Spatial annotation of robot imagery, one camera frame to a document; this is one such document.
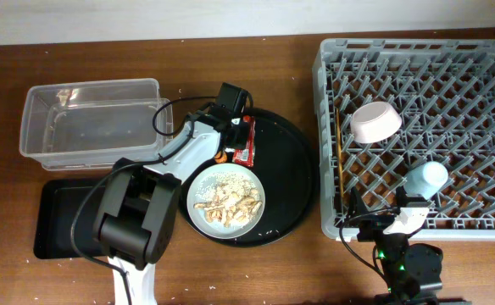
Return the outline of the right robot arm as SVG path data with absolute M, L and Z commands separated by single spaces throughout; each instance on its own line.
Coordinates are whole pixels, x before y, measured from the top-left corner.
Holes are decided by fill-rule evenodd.
M 423 197 L 409 196 L 400 186 L 390 208 L 370 211 L 360 192 L 350 191 L 344 226 L 359 228 L 357 241 L 372 242 L 373 269 L 387 285 L 387 293 L 374 297 L 374 304 L 438 304 L 442 289 L 442 250 L 409 238 L 421 230 L 430 211 Z

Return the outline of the red snack wrapper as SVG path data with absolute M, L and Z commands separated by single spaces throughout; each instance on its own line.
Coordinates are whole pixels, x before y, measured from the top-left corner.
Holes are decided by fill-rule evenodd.
M 246 146 L 243 149 L 236 149 L 232 162 L 234 164 L 239 164 L 252 168 L 254 166 L 255 159 L 255 118 L 253 116 L 244 116 L 242 118 L 244 123 L 248 123 L 249 132 L 247 136 Z

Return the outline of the grey plate with leftovers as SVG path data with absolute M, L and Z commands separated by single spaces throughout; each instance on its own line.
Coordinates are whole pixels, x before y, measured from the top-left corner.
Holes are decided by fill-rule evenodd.
M 265 191 L 250 169 L 238 164 L 216 164 L 194 176 L 186 207 L 189 220 L 206 236 L 236 239 L 262 219 Z

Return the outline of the orange carrot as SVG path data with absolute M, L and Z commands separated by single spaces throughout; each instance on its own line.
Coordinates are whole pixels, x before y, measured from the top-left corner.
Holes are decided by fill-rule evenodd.
M 217 153 L 215 156 L 214 156 L 214 161 L 217 163 L 217 164 L 222 164 L 222 163 L 225 163 L 227 161 L 227 154 L 225 151 L 221 151 L 219 153 Z

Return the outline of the pink white bowl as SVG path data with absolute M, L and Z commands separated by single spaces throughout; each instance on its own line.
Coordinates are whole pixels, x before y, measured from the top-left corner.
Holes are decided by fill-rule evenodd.
M 372 102 L 353 113 L 350 130 L 357 143 L 371 144 L 394 135 L 402 123 L 400 115 L 390 103 Z

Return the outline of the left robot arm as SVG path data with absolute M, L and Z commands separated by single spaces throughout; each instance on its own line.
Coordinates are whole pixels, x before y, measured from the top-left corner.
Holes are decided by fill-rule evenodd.
M 250 126 L 240 116 L 187 116 L 154 161 L 119 160 L 98 184 L 104 188 L 92 236 L 112 269 L 118 304 L 154 304 L 155 264 L 175 225 L 183 183 L 227 148 L 243 148 Z

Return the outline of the blue plastic cup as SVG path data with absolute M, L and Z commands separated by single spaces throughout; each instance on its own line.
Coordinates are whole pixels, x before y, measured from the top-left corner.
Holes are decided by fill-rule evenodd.
M 405 175 L 405 179 L 406 183 L 403 188 L 409 196 L 423 197 L 428 200 L 448 181 L 448 170 L 444 165 L 430 161 L 411 169 Z

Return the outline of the wooden chopstick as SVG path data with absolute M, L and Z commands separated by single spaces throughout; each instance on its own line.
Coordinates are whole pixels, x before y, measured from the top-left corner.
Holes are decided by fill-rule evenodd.
M 344 179 L 342 169 L 342 136 L 341 136 L 341 123 L 339 110 L 335 109 L 335 127 L 336 127 L 336 156 L 338 164 L 338 178 L 339 178 L 339 195 L 340 203 L 343 204 L 344 198 Z

